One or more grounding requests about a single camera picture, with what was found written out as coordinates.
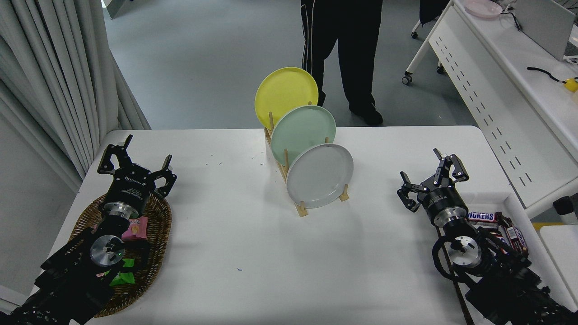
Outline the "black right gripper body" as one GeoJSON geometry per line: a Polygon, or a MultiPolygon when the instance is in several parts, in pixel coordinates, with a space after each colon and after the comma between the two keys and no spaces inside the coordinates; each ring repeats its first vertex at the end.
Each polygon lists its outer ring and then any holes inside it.
{"type": "Polygon", "coordinates": [[[466,205],[454,185],[436,187],[424,196],[428,217],[437,217],[446,209],[455,209],[460,217],[466,216],[466,205]]]}

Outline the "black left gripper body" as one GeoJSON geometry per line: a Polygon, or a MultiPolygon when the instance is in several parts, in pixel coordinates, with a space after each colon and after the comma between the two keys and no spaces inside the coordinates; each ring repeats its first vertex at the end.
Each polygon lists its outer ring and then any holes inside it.
{"type": "Polygon", "coordinates": [[[155,188],[150,174],[148,169],[141,166],[116,169],[103,205],[118,202],[131,207],[145,207],[155,188]]]}

